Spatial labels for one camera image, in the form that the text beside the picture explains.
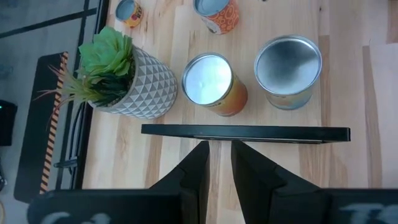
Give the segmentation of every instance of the geometric patterned pot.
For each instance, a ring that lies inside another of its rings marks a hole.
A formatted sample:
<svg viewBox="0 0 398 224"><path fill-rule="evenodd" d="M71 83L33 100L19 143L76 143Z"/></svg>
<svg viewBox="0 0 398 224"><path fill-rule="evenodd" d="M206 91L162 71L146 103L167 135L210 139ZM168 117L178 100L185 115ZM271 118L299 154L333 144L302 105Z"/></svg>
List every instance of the geometric patterned pot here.
<svg viewBox="0 0 398 224"><path fill-rule="evenodd" d="M133 46L136 75L127 95L101 111L142 119L158 118L172 107L177 96L177 79L172 71L147 52Z"/></svg>

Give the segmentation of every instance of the colorful can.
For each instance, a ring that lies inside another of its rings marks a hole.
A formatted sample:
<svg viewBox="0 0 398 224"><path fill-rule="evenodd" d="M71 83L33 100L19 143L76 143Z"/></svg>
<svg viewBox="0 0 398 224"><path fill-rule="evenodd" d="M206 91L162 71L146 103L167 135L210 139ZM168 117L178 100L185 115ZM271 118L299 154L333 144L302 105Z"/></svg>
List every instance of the colorful can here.
<svg viewBox="0 0 398 224"><path fill-rule="evenodd" d="M193 7L214 34L225 34L239 22L236 0L193 0Z"/></svg>
<svg viewBox="0 0 398 224"><path fill-rule="evenodd" d="M283 110L297 109L310 100L321 70L318 47L299 35L269 41L254 62L254 73L268 100Z"/></svg>
<svg viewBox="0 0 398 224"><path fill-rule="evenodd" d="M220 116L240 112L248 100L248 91L220 54L196 56L182 76L182 90L196 105L204 106Z"/></svg>
<svg viewBox="0 0 398 224"><path fill-rule="evenodd" d="M141 22L142 8L134 0L122 0L116 8L116 18L134 28Z"/></svg>

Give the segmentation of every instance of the wooden tabletop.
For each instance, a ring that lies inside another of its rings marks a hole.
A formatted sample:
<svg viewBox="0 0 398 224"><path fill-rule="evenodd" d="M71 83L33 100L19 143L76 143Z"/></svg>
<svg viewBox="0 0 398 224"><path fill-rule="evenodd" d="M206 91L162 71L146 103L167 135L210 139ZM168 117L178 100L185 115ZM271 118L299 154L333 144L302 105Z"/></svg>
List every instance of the wooden tabletop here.
<svg viewBox="0 0 398 224"><path fill-rule="evenodd" d="M223 118L190 103L178 90L171 110L153 121L95 111L84 188L146 188L170 172L199 140L143 135L141 124L344 126L351 142L324 145L248 143L263 155L321 187L398 186L398 1L238 0L240 22L225 35L209 32L192 0L139 0L144 18L133 37L180 80L203 52L225 56L247 86L245 108ZM293 111L273 107L254 76L259 49L274 37L303 35L320 47L323 71L311 100ZM211 141L208 223L244 223L234 186L230 142Z"/></svg>

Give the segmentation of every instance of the empty can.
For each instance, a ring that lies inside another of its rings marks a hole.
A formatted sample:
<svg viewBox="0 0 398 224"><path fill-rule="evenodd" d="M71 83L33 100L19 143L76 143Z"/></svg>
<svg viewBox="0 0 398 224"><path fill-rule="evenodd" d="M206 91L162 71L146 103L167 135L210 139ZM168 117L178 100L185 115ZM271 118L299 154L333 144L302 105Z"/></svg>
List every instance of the empty can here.
<svg viewBox="0 0 398 224"><path fill-rule="evenodd" d="M134 0L122 0L116 8L116 18L130 28L138 26L142 18L142 8Z"/></svg>
<svg viewBox="0 0 398 224"><path fill-rule="evenodd" d="M294 110L312 96L312 86L322 70L318 47L299 35L285 35L263 46L254 62L257 81L267 99L283 110Z"/></svg>
<svg viewBox="0 0 398 224"><path fill-rule="evenodd" d="M193 0L193 7L214 34L225 34L239 22L236 0Z"/></svg>
<svg viewBox="0 0 398 224"><path fill-rule="evenodd" d="M248 100L248 91L233 73L228 61L216 53L196 56L182 76L182 90L196 105L220 116L240 112Z"/></svg>

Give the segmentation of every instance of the can label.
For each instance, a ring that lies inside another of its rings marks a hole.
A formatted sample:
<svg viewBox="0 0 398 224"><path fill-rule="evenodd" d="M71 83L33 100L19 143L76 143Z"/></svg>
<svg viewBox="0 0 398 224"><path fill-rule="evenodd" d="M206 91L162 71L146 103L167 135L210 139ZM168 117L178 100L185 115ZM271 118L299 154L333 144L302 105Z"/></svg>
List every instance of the can label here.
<svg viewBox="0 0 398 224"><path fill-rule="evenodd" d="M131 16L123 21L127 26L130 28L134 28L139 25L142 19L142 8L141 6L134 1L134 12L131 14Z"/></svg>
<svg viewBox="0 0 398 224"><path fill-rule="evenodd" d="M273 95L267 91L267 99L277 108L294 110L304 106L312 96L312 87L295 95Z"/></svg>
<svg viewBox="0 0 398 224"><path fill-rule="evenodd" d="M248 90L234 74L229 92L217 102L205 107L220 116L233 116L239 113L248 101Z"/></svg>
<svg viewBox="0 0 398 224"><path fill-rule="evenodd" d="M202 21L214 34L225 34L239 22L239 7L236 0L229 0L223 10L212 16L202 16Z"/></svg>

